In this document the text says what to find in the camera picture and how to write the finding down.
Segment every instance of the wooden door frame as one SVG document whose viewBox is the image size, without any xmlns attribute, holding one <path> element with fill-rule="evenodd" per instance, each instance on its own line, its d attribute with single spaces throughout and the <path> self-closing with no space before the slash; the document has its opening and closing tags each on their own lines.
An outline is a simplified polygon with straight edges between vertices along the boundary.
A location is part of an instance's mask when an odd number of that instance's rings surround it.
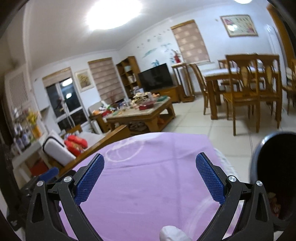
<svg viewBox="0 0 296 241">
<path fill-rule="evenodd" d="M 282 20 L 280 19 L 279 15 L 276 12 L 276 9 L 274 8 L 273 5 L 269 4 L 267 6 L 267 10 L 268 10 L 270 16 L 272 17 L 278 31 L 279 31 L 279 35 L 281 37 L 281 40 L 282 40 L 282 43 L 284 46 L 288 67 L 292 68 L 292 61 L 291 60 L 295 58 L 295 54 L 294 54 L 294 49 L 293 49 L 289 34 L 286 30 L 286 27 L 285 27 L 284 23 L 282 22 Z"/>
</svg>

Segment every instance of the purple fabric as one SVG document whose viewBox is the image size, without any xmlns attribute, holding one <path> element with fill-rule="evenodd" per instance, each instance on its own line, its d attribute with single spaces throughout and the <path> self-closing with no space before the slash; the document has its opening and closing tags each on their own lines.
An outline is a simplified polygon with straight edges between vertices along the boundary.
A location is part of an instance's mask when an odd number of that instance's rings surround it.
<svg viewBox="0 0 296 241">
<path fill-rule="evenodd" d="M 197 240 L 219 207 L 195 167 L 200 152 L 220 165 L 206 135 L 149 133 L 112 143 L 99 151 L 105 168 L 81 208 L 104 241 L 156 241 L 167 225 Z"/>
</svg>

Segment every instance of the red cushion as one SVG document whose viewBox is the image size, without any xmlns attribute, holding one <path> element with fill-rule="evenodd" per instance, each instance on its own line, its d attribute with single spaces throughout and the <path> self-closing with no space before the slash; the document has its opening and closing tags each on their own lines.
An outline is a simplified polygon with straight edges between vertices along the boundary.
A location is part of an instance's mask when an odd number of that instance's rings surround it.
<svg viewBox="0 0 296 241">
<path fill-rule="evenodd" d="M 87 148 L 87 141 L 85 139 L 82 139 L 80 137 L 74 136 L 74 135 L 69 135 L 67 138 L 68 141 L 72 141 L 80 146 L 82 146 L 82 148 Z"/>
<path fill-rule="evenodd" d="M 83 148 L 74 142 L 65 140 L 65 145 L 67 146 L 68 151 L 76 157 L 84 152 Z"/>
</svg>

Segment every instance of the red container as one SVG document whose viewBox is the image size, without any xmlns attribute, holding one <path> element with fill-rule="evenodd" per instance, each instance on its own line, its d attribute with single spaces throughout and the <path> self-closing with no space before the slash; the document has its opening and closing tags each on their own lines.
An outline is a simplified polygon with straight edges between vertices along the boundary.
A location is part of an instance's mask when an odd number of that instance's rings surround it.
<svg viewBox="0 0 296 241">
<path fill-rule="evenodd" d="M 139 110 L 150 109 L 154 106 L 154 101 L 147 101 L 139 105 Z"/>
</svg>

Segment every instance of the tv stand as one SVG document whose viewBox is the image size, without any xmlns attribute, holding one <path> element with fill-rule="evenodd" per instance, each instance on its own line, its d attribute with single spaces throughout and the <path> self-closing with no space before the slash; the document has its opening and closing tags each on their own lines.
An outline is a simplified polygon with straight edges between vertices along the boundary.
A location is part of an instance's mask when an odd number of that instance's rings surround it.
<svg viewBox="0 0 296 241">
<path fill-rule="evenodd" d="M 167 95 L 171 98 L 172 102 L 178 102 L 178 103 L 180 102 L 179 86 L 157 89 L 157 90 L 151 91 L 151 93 L 154 93 L 154 94 L 158 93 L 162 96 Z"/>
</svg>

